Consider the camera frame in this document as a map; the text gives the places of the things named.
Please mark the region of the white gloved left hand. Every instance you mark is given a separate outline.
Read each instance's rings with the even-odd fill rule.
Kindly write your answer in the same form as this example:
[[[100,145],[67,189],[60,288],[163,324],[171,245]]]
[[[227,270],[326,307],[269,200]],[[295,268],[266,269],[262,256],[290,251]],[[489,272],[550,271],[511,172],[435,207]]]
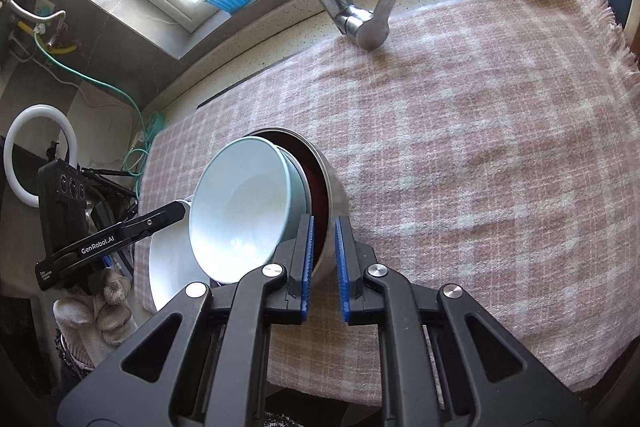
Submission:
[[[96,273],[95,296],[72,291],[53,303],[53,316],[70,355],[95,369],[137,329],[128,303],[130,280],[113,269]]]

